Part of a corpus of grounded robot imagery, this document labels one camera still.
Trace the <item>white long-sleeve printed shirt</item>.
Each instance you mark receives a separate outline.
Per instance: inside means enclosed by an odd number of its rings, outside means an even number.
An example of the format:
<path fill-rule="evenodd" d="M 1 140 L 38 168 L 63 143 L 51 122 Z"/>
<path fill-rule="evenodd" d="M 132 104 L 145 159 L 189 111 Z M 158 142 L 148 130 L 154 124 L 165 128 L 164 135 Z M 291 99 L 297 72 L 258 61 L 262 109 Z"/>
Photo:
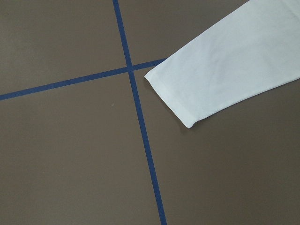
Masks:
<path fill-rule="evenodd" d="M 297 0 L 250 0 L 145 75 L 187 128 L 299 77 Z"/>

